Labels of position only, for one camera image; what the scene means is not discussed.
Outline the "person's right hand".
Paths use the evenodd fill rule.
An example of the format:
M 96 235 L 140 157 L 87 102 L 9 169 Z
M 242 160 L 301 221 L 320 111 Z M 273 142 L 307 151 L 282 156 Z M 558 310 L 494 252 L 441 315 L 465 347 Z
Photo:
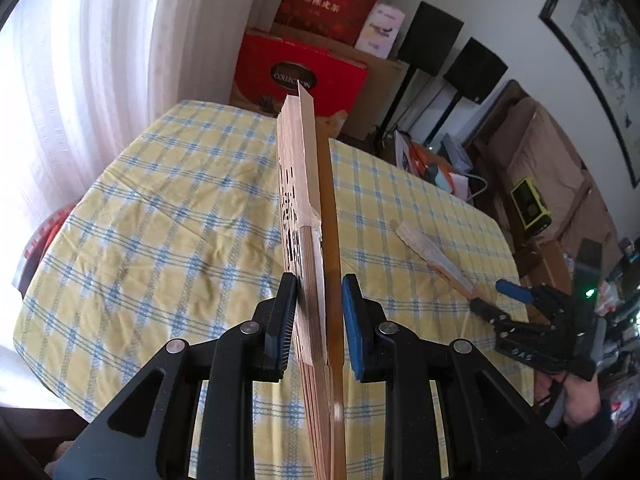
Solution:
M 551 387 L 558 382 L 565 393 L 563 420 L 570 428 L 577 428 L 589 422 L 601 409 L 598 375 L 587 382 L 568 373 L 547 375 L 536 370 L 534 400 L 537 406 L 551 402 Z

